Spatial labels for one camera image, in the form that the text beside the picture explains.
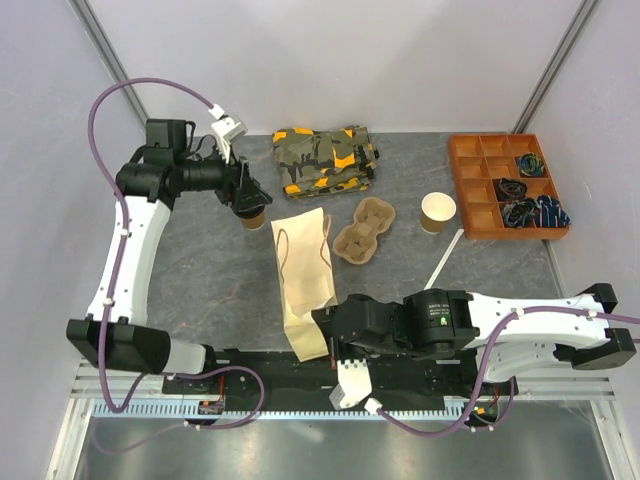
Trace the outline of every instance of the white wall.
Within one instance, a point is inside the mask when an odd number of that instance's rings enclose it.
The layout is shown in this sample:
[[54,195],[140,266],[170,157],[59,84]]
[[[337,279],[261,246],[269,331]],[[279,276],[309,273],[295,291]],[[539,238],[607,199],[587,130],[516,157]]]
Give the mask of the white wall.
[[[0,477],[41,479],[78,355],[65,339],[99,281],[113,196],[86,118],[111,84],[64,0],[8,0],[0,15]],[[114,166],[143,142],[121,98],[99,113]]]
[[[88,0],[129,76],[182,81],[252,134],[510,130],[579,0]],[[151,116],[206,111],[138,88]]]
[[[602,2],[530,130],[573,227],[553,252],[568,293],[611,282],[616,313],[640,317],[640,3]],[[633,330],[640,337],[640,328]],[[640,355],[610,371],[640,449]]]

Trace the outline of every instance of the paper bag handle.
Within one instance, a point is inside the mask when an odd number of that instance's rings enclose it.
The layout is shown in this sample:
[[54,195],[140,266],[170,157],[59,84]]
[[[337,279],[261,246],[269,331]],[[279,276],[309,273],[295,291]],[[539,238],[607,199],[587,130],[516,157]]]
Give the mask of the paper bag handle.
[[[329,263],[329,261],[324,258],[324,246],[327,245],[327,238],[329,237],[329,230],[331,229],[331,215],[325,215],[325,217],[322,219],[322,231],[324,234],[324,239],[322,240],[322,243],[320,244],[320,258],[322,258],[322,261],[327,265],[327,267],[331,268],[331,263]],[[280,262],[280,279],[282,280],[282,283],[284,283],[284,266],[287,263],[287,259],[289,258],[289,234],[285,231],[284,228],[281,228],[280,230],[278,230],[278,235],[276,236],[276,254],[278,254],[278,252],[280,252],[280,236],[284,233],[285,238],[287,239],[287,248],[284,251],[284,258],[282,259],[282,262]]]

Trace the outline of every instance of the orange compartment tray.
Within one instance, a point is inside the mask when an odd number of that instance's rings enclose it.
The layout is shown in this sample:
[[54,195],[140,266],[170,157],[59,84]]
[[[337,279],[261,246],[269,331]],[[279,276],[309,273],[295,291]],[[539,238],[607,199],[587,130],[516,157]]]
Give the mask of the orange compartment tray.
[[[516,160],[530,152],[542,157],[544,176],[520,176]],[[498,202],[494,180],[513,178],[527,185],[527,197],[537,198],[547,194],[560,200],[535,135],[451,135],[449,161],[467,238],[557,240],[569,231],[569,227],[539,228],[533,223],[524,228],[507,228],[502,221],[501,211],[505,204]]]

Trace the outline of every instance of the cable clip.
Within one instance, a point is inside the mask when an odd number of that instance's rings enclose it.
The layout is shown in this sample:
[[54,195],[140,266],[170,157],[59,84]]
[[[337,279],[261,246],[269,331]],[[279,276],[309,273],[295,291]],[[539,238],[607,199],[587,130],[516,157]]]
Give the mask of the cable clip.
[[222,118],[222,116],[224,115],[224,109],[217,104],[213,105],[213,108],[210,108],[209,110],[207,110],[211,116],[213,118],[215,118],[216,120],[220,120]]
[[364,404],[364,409],[371,415],[378,415],[378,410],[382,408],[382,404],[375,398],[369,398]]

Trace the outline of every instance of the white plastic bracket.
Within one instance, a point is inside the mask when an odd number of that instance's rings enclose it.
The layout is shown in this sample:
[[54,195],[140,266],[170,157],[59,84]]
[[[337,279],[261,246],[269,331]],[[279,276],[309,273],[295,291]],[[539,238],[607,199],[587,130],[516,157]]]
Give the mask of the white plastic bracket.
[[371,415],[378,415],[378,410],[382,408],[382,404],[375,398],[370,398],[367,403],[364,404],[364,409]]
[[231,142],[247,133],[247,127],[239,118],[226,115],[219,105],[214,105],[209,113],[216,120],[211,124],[211,133],[216,139],[216,149],[228,164],[231,161]]
[[329,400],[336,410],[355,407],[373,390],[367,361],[339,360],[337,368],[338,385],[329,395]]

